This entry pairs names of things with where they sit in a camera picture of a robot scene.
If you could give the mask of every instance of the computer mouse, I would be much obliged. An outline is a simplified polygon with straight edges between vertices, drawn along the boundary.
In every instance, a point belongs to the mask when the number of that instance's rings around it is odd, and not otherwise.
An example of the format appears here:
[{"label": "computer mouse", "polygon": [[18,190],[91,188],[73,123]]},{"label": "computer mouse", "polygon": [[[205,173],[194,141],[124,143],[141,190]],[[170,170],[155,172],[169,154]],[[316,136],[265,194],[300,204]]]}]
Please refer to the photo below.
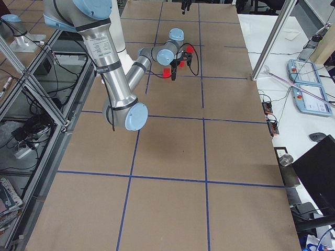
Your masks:
[{"label": "computer mouse", "polygon": [[322,132],[316,132],[316,133],[312,133],[312,134],[309,135],[309,138],[312,141],[315,141],[315,142],[320,142],[325,137],[326,137],[326,135],[324,133],[322,133]]}]

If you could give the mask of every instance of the black chair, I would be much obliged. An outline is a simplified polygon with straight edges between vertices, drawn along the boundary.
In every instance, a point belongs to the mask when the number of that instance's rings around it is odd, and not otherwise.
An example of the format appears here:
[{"label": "black chair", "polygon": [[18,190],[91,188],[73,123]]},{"label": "black chair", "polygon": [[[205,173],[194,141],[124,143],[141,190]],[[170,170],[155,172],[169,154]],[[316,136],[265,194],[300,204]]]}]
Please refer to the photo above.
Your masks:
[{"label": "black chair", "polygon": [[[255,9],[250,14],[262,14],[262,15],[273,15],[276,16],[277,10],[281,10],[283,8],[285,0],[251,0],[251,6],[253,6],[253,1],[255,1]],[[265,3],[267,6],[258,6],[258,2]],[[269,7],[264,12],[258,11],[258,8]]]}]

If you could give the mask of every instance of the black monitor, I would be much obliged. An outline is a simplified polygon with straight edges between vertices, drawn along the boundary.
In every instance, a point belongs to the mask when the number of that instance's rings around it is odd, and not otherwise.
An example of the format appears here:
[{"label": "black monitor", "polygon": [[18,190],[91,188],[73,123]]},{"label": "black monitor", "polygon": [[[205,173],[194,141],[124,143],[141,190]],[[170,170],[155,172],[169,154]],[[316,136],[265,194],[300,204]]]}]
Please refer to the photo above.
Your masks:
[{"label": "black monitor", "polygon": [[322,214],[335,216],[335,139],[328,135],[292,165]]}]

